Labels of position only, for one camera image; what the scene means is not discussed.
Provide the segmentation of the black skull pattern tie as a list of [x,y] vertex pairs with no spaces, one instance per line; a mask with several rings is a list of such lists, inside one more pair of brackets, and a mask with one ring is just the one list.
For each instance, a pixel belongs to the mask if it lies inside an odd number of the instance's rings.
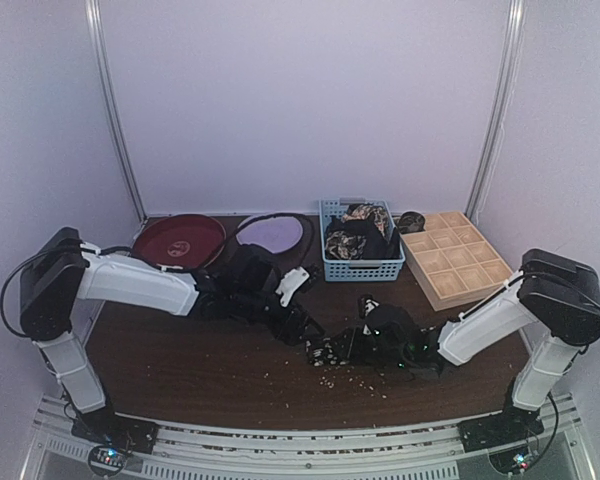
[[337,354],[337,338],[325,337],[305,342],[307,361],[314,367],[347,365]]

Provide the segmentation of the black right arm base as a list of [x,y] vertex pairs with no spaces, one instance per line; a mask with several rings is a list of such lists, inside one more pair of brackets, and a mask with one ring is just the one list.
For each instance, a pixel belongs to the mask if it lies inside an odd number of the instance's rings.
[[544,432],[538,410],[517,408],[464,420],[457,428],[465,452],[507,445]]

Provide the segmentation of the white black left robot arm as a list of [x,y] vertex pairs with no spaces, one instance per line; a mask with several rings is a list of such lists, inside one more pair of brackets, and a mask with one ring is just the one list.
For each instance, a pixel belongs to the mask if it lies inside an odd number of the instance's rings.
[[234,318],[267,327],[295,346],[324,334],[294,296],[315,278],[298,266],[282,272],[273,255],[240,245],[218,272],[152,264],[81,241],[76,229],[59,230],[20,275],[22,333],[49,361],[86,429],[103,444],[117,442],[124,424],[110,410],[104,386],[80,340],[71,313],[78,300],[101,300],[167,312],[173,316]]

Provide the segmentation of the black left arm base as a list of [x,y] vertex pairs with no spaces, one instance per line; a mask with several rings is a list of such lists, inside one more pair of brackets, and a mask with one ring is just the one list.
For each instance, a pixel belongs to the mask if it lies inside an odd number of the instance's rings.
[[111,425],[98,427],[89,427],[76,418],[73,420],[71,434],[127,453],[151,454],[158,430],[155,422],[115,415]]

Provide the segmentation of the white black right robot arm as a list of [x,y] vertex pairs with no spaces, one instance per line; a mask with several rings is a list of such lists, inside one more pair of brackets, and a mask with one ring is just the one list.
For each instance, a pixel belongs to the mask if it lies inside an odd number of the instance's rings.
[[332,341],[334,356],[350,365],[398,367],[439,378],[531,324],[545,327],[525,367],[512,382],[506,406],[493,419],[499,440],[515,440],[531,424],[578,352],[600,339],[600,284],[593,267],[531,249],[491,295],[443,325],[423,328],[394,305],[361,299],[361,325]]

